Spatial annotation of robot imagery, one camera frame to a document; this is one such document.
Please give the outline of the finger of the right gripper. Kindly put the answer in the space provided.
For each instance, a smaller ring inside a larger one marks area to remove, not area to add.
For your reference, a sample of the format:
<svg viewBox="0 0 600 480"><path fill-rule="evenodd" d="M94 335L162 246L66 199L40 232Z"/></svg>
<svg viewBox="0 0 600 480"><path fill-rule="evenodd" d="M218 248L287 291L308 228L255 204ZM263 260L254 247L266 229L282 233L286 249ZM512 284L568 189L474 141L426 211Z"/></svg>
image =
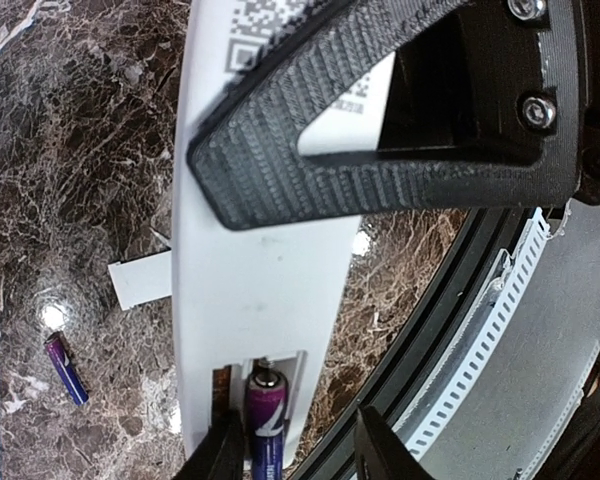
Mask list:
<svg viewBox="0 0 600 480"><path fill-rule="evenodd" d="M580 1L232 1L189 143L218 220L553 206L580 177Z"/></svg>

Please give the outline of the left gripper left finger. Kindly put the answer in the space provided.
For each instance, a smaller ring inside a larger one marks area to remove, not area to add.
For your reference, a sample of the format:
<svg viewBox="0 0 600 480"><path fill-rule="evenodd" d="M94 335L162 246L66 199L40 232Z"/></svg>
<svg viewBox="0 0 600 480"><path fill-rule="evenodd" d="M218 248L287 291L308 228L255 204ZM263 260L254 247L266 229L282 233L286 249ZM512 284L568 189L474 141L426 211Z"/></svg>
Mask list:
<svg viewBox="0 0 600 480"><path fill-rule="evenodd" d="M179 470L179 480L240 480L244 454L240 414L228 410L214 420L202 442Z"/></svg>

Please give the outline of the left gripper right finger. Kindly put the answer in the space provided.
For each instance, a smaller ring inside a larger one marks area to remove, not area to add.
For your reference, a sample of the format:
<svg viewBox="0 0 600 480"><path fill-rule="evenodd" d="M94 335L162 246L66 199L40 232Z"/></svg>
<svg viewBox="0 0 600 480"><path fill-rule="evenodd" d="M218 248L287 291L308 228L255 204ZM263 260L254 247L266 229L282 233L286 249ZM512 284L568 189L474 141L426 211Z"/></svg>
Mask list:
<svg viewBox="0 0 600 480"><path fill-rule="evenodd" d="M356 414L356 475L362 480L433 480L373 406Z"/></svg>

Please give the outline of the purple battery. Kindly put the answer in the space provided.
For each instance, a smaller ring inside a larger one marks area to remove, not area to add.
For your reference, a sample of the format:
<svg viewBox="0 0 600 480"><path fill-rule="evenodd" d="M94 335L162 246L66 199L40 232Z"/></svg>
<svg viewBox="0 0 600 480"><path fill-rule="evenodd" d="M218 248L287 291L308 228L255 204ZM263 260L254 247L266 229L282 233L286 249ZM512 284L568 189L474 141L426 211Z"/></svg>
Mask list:
<svg viewBox="0 0 600 480"><path fill-rule="evenodd" d="M45 340L44 348L73 402L76 405L86 404L89 395L64 347L61 334L53 332Z"/></svg>
<svg viewBox="0 0 600 480"><path fill-rule="evenodd" d="M283 475L287 381L272 368L254 371L246 389L246 430L255 480L277 480Z"/></svg>

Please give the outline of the white remote control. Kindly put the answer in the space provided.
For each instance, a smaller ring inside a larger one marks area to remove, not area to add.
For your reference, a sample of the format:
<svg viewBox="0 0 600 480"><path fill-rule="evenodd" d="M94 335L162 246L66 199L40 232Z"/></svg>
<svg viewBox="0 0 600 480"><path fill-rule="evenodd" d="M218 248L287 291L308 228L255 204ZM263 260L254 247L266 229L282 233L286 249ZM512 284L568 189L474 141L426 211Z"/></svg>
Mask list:
<svg viewBox="0 0 600 480"><path fill-rule="evenodd" d="M283 468L296 455L340 309L364 215L249 230L225 227L188 163L190 141L236 82L225 67L221 10L192 6L175 145L172 305L177 392L185 449L193 454L219 416L214 375L227 371L227 410L240 414L251 468L245 396L251 374L287 381Z"/></svg>

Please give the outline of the white battery cover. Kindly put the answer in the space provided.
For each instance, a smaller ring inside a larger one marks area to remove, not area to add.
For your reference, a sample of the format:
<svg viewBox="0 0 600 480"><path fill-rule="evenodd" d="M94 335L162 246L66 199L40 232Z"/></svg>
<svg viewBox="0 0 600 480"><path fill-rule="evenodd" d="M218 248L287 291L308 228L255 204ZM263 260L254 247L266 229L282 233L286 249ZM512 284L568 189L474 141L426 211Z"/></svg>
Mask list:
<svg viewBox="0 0 600 480"><path fill-rule="evenodd" d="M172 295L172 253L165 251L108 265L123 311Z"/></svg>

